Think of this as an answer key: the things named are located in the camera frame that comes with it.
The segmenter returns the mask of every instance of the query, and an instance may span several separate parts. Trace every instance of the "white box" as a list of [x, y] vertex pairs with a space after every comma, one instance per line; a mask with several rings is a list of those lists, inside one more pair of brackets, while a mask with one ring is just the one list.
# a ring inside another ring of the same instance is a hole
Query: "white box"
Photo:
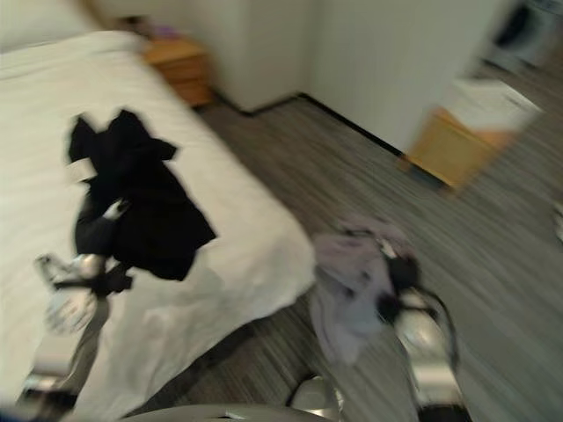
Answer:
[[457, 80], [441, 106], [474, 131], [520, 132], [541, 113], [522, 94], [493, 79]]

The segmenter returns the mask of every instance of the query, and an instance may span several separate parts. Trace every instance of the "white pillow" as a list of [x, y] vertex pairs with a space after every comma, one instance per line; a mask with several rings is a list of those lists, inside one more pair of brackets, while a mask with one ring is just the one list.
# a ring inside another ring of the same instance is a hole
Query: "white pillow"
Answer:
[[0, 51], [100, 29], [76, 0], [0, 0]]

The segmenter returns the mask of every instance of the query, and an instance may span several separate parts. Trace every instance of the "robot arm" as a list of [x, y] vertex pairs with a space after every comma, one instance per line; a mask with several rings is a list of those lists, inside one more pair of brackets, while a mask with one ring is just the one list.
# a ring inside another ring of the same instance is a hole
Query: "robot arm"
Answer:
[[398, 257], [385, 247], [382, 251], [387, 257], [395, 296], [379, 301], [377, 308], [382, 319], [393, 325], [406, 351], [419, 420], [471, 422], [456, 380], [453, 324], [448, 338], [437, 323], [435, 305], [439, 298], [430, 295], [420, 284], [416, 261]]
[[[96, 217], [87, 200], [77, 224], [77, 238], [82, 241], [78, 246], [92, 251], [107, 249], [115, 222], [126, 208], [124, 201], [117, 200]], [[53, 255], [36, 260], [53, 294], [45, 315], [46, 333], [18, 401], [38, 404], [44, 419], [58, 419], [74, 406], [94, 363], [99, 334], [109, 318], [106, 297], [131, 288], [128, 268], [117, 264], [107, 271], [106, 262], [106, 256], [95, 253], [78, 255], [70, 264]]]

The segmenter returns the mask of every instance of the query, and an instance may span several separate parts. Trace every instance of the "bed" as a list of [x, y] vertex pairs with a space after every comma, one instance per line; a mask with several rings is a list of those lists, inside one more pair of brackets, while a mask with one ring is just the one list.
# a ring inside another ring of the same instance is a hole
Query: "bed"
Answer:
[[3, 54], [0, 400], [17, 397], [43, 333], [49, 292], [33, 260], [73, 256], [85, 186], [68, 180], [64, 154], [77, 114], [103, 128], [127, 107], [179, 146], [169, 165], [218, 235], [184, 281], [134, 270], [134, 289], [112, 297], [78, 414], [118, 418], [134, 409], [229, 333], [293, 303], [313, 280], [311, 246], [296, 220], [142, 62], [141, 48], [129, 33], [87, 31]]

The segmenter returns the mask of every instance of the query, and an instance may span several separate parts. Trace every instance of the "baseboard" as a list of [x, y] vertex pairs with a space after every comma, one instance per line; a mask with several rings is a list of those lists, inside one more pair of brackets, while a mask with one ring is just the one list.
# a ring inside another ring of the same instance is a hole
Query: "baseboard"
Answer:
[[353, 121], [347, 119], [346, 117], [344, 117], [342, 114], [335, 112], [332, 108], [324, 105], [323, 103], [321, 103], [320, 101], [314, 99], [313, 97], [311, 97], [308, 94], [304, 94], [301, 93], [299, 94], [300, 98], [304, 98], [307, 101], [309, 101], [311, 104], [315, 105], [316, 107], [320, 108], [321, 110], [323, 110], [325, 113], [330, 114], [331, 116], [333, 116], [336, 120], [341, 121], [342, 123], [344, 123], [346, 126], [351, 127], [353, 130], [355, 130], [356, 132], [364, 135], [366, 138], [368, 138], [370, 141], [372, 141], [373, 143], [375, 143], [377, 146], [385, 149], [386, 151], [391, 152], [394, 156], [402, 156], [403, 152], [399, 149], [396, 149], [395, 147], [393, 147], [392, 145], [390, 145], [389, 143], [385, 142], [383, 139], [379, 138], [378, 136], [373, 135], [371, 132], [367, 131], [366, 129], [364, 129], [363, 127], [360, 127], [358, 125], [356, 125]]
[[263, 112], [267, 112], [268, 110], [276, 108], [277, 106], [281, 106], [283, 104], [286, 104], [289, 101], [292, 101], [295, 98], [297, 98], [299, 95], [301, 95], [301, 94], [296, 94], [296, 95], [291, 96], [291, 97], [282, 98], [282, 99], [279, 99], [277, 101], [274, 101], [273, 103], [266, 104], [262, 107], [259, 107], [256, 110], [252, 110], [251, 112], [247, 112], [245, 110], [241, 110], [241, 108], [238, 105], [234, 104], [232, 101], [230, 101], [228, 98], [226, 98], [221, 92], [219, 92], [217, 90], [213, 90], [213, 93], [215, 94], [216, 97], [221, 99], [221, 101], [224, 102], [227, 106], [229, 106], [233, 110], [237, 111], [238, 113], [240, 113], [240, 114], [242, 114], [243, 116], [246, 116], [246, 117], [256, 117], [258, 114], [261, 114]]
[[303, 98], [306, 99], [307, 101], [309, 101], [311, 104], [313, 104], [314, 106], [320, 108], [321, 110], [323, 110], [325, 113], [330, 114], [332, 117], [334, 117], [336, 120], [344, 123], [346, 126], [351, 127], [353, 130], [355, 130], [356, 132], [362, 134], [363, 136], [365, 136], [366, 138], [368, 138], [370, 141], [372, 141], [373, 143], [375, 143], [377, 146], [385, 149], [386, 151], [391, 152], [393, 155], [395, 156], [402, 156], [403, 153], [399, 150], [396, 149], [395, 147], [391, 146], [389, 143], [385, 142], [383, 139], [379, 138], [378, 136], [373, 135], [371, 132], [367, 131], [366, 129], [364, 129], [363, 127], [360, 127], [358, 125], [356, 125], [353, 121], [347, 119], [346, 117], [344, 117], [342, 114], [335, 112], [332, 108], [324, 105], [323, 103], [321, 103], [320, 101], [314, 99], [313, 97], [311, 97], [308, 94], [305, 93], [299, 93], [295, 96], [289, 97], [289, 98], [284, 98], [281, 99], [280, 101], [276, 101], [272, 104], [269, 105], [265, 105], [257, 110], [254, 110], [252, 112], [245, 112], [243, 110], [241, 110], [239, 107], [237, 107], [235, 104], [232, 103], [232, 101], [229, 101], [228, 98], [226, 98], [223, 94], [221, 94], [220, 92], [217, 92], [214, 90], [215, 95], [221, 99], [221, 101], [223, 101], [227, 106], [229, 106], [230, 108], [232, 108], [233, 110], [236, 110], [237, 112], [241, 113], [242, 115], [246, 116], [246, 117], [256, 117], [258, 114], [263, 113], [263, 112], [267, 112], [268, 110], [271, 110], [272, 108], [275, 108], [277, 106], [281, 106], [283, 104], [288, 103], [289, 101], [293, 101], [296, 98]]

